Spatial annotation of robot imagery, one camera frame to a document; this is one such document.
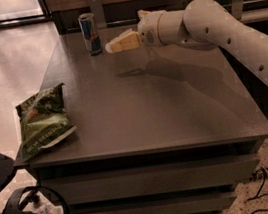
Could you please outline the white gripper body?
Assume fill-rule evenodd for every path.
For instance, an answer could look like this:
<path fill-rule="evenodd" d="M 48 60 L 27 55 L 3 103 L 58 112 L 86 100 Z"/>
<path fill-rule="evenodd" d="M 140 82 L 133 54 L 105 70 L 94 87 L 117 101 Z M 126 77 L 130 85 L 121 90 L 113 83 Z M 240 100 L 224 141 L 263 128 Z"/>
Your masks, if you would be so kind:
<path fill-rule="evenodd" d="M 155 11 L 139 19 L 138 33 L 143 42 L 149 46 L 164 46 L 167 45 L 166 25 L 164 25 L 164 16 L 166 12 L 163 10 Z"/>

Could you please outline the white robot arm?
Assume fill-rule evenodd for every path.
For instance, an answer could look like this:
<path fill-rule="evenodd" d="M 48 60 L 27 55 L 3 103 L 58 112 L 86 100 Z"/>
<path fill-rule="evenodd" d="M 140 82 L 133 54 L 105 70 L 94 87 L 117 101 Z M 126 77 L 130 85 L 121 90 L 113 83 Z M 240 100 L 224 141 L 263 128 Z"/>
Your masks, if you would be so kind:
<path fill-rule="evenodd" d="M 224 48 L 268 86 L 268 35 L 242 24 L 214 0 L 193 0 L 181 11 L 138 12 L 137 30 L 109 41 L 111 54 L 142 45 L 191 49 Z"/>

